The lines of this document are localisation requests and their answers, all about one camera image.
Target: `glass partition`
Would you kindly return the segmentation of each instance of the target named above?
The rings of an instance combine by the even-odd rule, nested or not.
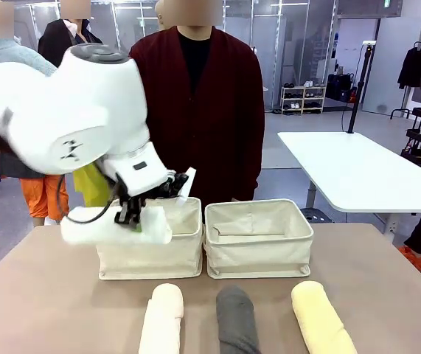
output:
[[[279,106],[284,83],[325,81],[336,0],[221,0],[218,29],[256,49],[265,107]],[[20,1],[15,35],[34,50],[46,25],[58,19],[59,1]],[[141,38],[159,30],[155,0],[93,1],[91,31],[105,44],[129,53]]]

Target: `gray rolled towel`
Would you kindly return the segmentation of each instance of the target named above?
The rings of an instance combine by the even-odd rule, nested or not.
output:
[[[236,285],[217,295],[220,354],[260,354],[253,302]]]

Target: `shoe rack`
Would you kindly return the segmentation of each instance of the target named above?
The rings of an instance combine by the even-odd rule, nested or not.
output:
[[[327,87],[323,86],[294,86],[281,88],[281,114],[292,113],[321,113],[325,102]],[[299,104],[298,108],[291,107],[292,104]]]

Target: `brown table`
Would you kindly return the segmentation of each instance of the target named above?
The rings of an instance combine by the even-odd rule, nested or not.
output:
[[[421,273],[371,225],[313,229],[308,279],[324,284],[358,352],[421,353]],[[95,249],[66,245],[58,226],[26,236],[0,262],[0,353],[138,353],[163,281],[101,281],[98,267]],[[231,283],[253,300],[264,354],[307,353],[290,304],[302,280],[170,280],[184,295],[181,353],[219,353],[215,297]]]

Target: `cream rolled towel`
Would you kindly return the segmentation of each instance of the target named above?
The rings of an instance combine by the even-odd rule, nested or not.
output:
[[[292,290],[292,307],[310,354],[356,354],[323,285],[301,282]]]
[[[179,354],[184,301],[181,289],[161,284],[146,307],[139,354]]]

